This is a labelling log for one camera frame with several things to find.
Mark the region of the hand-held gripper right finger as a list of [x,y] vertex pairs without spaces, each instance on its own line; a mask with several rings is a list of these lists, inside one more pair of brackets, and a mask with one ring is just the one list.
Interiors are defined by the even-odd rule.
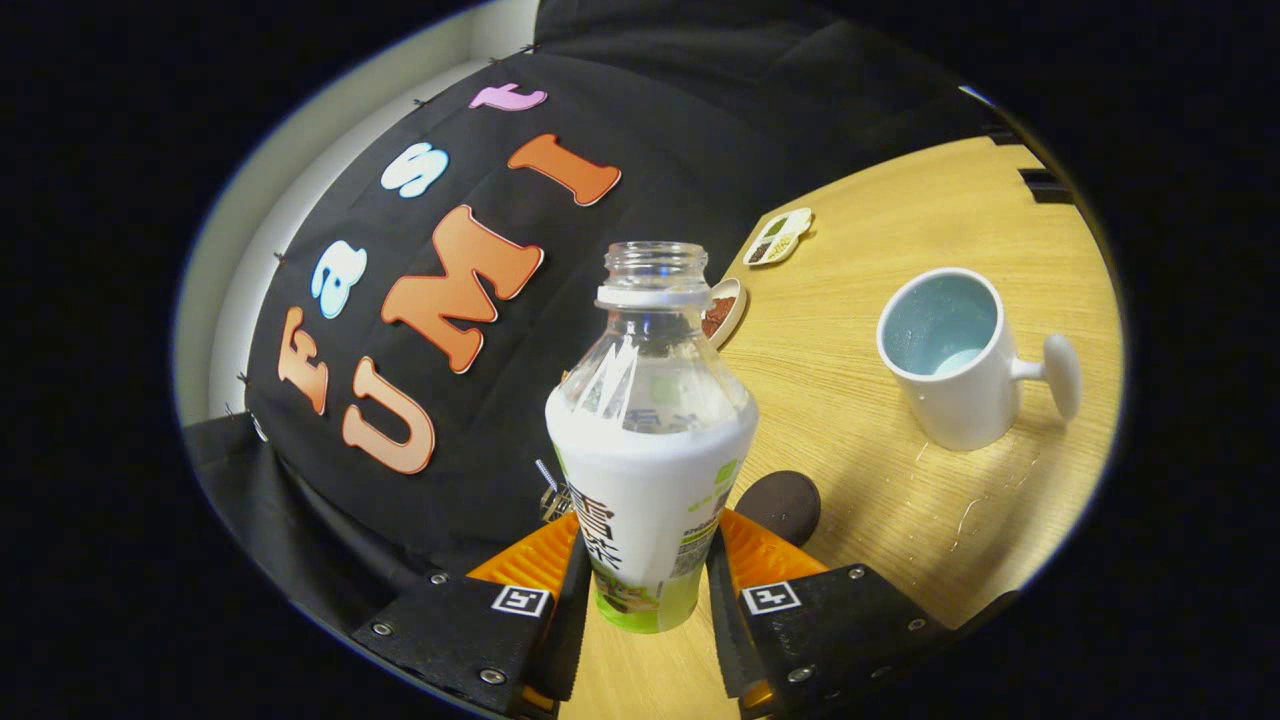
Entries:
[[707,579],[719,669],[744,719],[852,719],[956,635],[874,569],[827,568],[732,510]]

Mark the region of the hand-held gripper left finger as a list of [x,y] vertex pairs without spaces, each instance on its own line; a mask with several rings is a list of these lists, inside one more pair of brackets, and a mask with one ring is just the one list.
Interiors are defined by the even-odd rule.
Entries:
[[567,512],[475,568],[436,573],[351,635],[425,691],[494,717],[554,719],[572,692],[591,600],[579,518]]

